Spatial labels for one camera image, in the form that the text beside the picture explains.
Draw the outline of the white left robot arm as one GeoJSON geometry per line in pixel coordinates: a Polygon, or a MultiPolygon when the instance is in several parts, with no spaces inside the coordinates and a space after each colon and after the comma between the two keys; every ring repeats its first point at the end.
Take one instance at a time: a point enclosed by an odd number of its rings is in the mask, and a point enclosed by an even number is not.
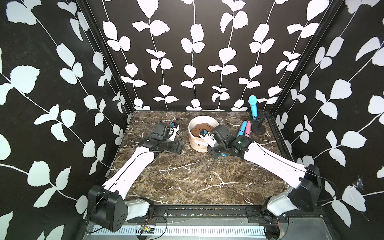
{"type": "Polygon", "coordinates": [[[87,223],[116,232],[126,221],[151,213],[149,200],[126,201],[125,198],[142,171],[160,153],[181,153],[183,140],[178,135],[179,129],[176,122],[170,125],[158,123],[155,130],[139,142],[131,158],[117,173],[101,186],[89,190],[87,223]]]}

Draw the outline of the white wavy ceramic pot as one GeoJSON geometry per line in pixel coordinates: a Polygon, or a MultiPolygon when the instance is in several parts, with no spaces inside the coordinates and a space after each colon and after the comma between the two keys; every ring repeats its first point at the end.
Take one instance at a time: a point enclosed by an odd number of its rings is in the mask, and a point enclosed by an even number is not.
{"type": "Polygon", "coordinates": [[[195,137],[195,135],[192,133],[193,129],[200,124],[208,124],[214,128],[219,125],[219,122],[213,117],[209,116],[197,116],[189,122],[188,134],[190,146],[197,152],[207,153],[209,145],[200,137],[195,137]]]}

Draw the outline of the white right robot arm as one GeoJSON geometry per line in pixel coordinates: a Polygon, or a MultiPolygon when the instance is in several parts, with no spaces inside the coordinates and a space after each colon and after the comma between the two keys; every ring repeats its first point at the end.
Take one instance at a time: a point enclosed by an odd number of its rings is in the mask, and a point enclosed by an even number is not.
{"type": "Polygon", "coordinates": [[[266,200],[257,216],[266,222],[293,211],[313,212],[321,190],[321,175],[318,167],[294,163],[262,147],[249,133],[234,136],[222,125],[211,131],[201,130],[200,137],[208,145],[208,153],[218,159],[220,156],[239,157],[273,173],[289,184],[288,190],[266,200]]]}

